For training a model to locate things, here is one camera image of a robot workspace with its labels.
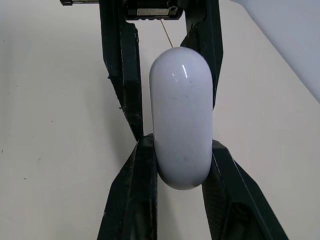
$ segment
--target white capsule-shaped object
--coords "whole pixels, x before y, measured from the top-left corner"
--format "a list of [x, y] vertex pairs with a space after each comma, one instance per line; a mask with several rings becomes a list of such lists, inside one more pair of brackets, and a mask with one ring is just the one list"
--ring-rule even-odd
[[176, 47], [154, 61], [149, 80], [159, 174], [174, 189], [195, 188], [212, 160], [210, 68], [198, 52]]

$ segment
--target white table surface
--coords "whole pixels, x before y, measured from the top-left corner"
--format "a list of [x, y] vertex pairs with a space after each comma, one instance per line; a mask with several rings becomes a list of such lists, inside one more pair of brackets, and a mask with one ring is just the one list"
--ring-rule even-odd
[[[223, 0], [220, 13], [214, 138], [258, 182], [291, 240], [319, 239], [320, 105], [240, 5]], [[170, 45], [158, 21], [136, 25], [147, 134], [148, 72]], [[183, 19], [165, 25], [178, 46]], [[1, 3], [0, 239], [96, 239], [135, 145], [107, 76], [97, 5]], [[200, 187], [159, 180], [158, 239], [210, 239]]]

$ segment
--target thin wire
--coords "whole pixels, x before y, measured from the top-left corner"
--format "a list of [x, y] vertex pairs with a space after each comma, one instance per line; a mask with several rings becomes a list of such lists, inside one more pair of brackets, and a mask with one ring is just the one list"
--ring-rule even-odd
[[162, 25], [162, 29], [163, 29], [163, 31], [164, 31], [164, 33], [165, 33], [165, 35], [166, 35], [166, 38], [168, 39], [168, 41], [169, 41], [169, 43], [170, 43], [171, 48], [173, 48], [174, 46], [172, 45], [172, 42], [171, 42], [170, 37], [169, 37], [169, 34], [168, 34], [167, 30], [166, 30], [166, 27], [165, 27], [162, 19], [160, 19], [160, 23], [161, 23], [161, 25]]

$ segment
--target white plastic pill shape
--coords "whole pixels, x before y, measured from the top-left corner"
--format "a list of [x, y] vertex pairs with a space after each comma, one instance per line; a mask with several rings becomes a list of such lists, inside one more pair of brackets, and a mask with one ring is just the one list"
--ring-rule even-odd
[[149, 81], [159, 174], [174, 189], [195, 188], [212, 160], [210, 68], [198, 52], [171, 48], [154, 61]]

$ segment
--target white wall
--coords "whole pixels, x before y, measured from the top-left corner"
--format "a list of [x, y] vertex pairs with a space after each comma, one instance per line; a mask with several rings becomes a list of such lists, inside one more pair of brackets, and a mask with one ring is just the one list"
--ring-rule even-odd
[[320, 1], [234, 0], [320, 103]]
[[[319, 239], [320, 106], [240, 5], [220, 7], [214, 138], [259, 183], [291, 240]], [[183, 20], [165, 25], [178, 46]], [[137, 26], [147, 134], [148, 71], [170, 46], [159, 22]], [[135, 145], [107, 75], [98, 6], [1, 4], [0, 239], [96, 238], [112, 180]], [[201, 188], [159, 180], [158, 238], [198, 237], [210, 239]]]

